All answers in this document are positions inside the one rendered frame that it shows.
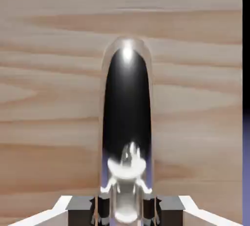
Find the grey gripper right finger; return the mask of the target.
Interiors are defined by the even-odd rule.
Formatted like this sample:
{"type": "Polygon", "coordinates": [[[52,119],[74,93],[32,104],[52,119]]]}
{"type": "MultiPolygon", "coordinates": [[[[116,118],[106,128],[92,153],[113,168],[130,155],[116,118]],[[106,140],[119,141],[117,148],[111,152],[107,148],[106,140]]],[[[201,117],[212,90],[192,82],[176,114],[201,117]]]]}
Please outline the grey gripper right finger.
{"type": "Polygon", "coordinates": [[[190,196],[156,198],[157,226],[243,226],[199,209],[190,196]]]}

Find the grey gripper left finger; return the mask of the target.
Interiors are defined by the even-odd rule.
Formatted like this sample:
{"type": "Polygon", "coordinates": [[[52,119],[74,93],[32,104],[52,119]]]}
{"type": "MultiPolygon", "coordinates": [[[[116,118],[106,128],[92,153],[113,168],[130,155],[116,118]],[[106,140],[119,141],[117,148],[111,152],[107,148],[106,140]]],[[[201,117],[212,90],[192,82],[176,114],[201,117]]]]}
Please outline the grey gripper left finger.
{"type": "Polygon", "coordinates": [[[61,196],[48,210],[9,226],[94,226],[94,196],[61,196]]]}

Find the curved shiny metal handle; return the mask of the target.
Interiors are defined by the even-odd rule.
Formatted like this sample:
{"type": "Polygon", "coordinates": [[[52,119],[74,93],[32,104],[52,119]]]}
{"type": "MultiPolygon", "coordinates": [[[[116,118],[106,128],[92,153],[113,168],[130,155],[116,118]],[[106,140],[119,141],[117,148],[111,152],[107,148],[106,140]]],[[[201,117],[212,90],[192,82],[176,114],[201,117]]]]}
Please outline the curved shiny metal handle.
{"type": "Polygon", "coordinates": [[[119,37],[104,53],[94,226],[154,226],[150,52],[119,37]]]}

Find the light wood cabinet door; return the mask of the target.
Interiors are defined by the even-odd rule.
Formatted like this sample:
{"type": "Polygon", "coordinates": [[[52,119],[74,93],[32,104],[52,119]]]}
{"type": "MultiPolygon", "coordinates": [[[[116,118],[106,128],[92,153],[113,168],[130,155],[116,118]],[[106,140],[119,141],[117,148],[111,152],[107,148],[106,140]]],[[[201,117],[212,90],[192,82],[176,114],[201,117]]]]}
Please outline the light wood cabinet door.
{"type": "Polygon", "coordinates": [[[155,188],[242,221],[242,0],[0,0],[0,226],[97,188],[119,36],[151,52],[155,188]]]}

